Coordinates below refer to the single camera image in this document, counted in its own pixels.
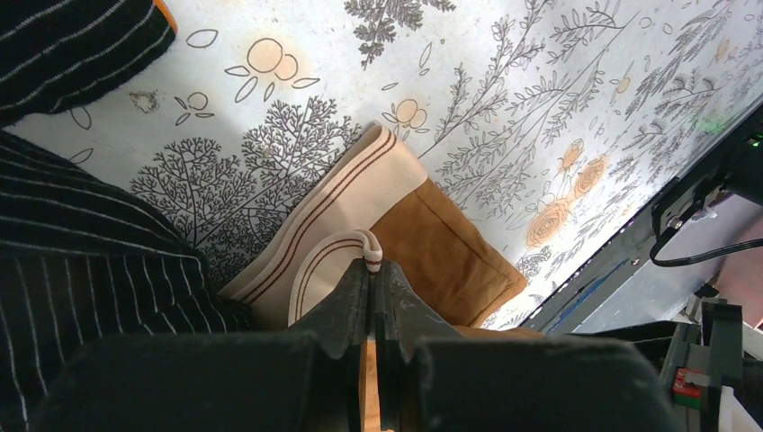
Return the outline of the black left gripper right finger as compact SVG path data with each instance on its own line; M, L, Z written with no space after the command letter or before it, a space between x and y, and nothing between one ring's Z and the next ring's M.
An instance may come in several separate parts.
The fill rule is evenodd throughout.
M678 431L651 363L603 337L466 337L412 290L375 277L381 426L392 431Z

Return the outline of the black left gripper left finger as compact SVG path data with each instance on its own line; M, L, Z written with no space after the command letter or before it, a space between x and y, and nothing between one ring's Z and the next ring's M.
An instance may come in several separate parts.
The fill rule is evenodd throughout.
M78 348L34 431L359 431L369 272L279 332L122 335Z

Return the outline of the brown boxer underwear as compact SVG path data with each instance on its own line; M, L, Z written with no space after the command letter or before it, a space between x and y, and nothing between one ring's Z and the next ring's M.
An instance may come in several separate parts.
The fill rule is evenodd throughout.
M292 211L265 250L224 288L265 324L294 323L348 264L397 262L416 294L459 329L482 323L526 287L389 129L371 127Z

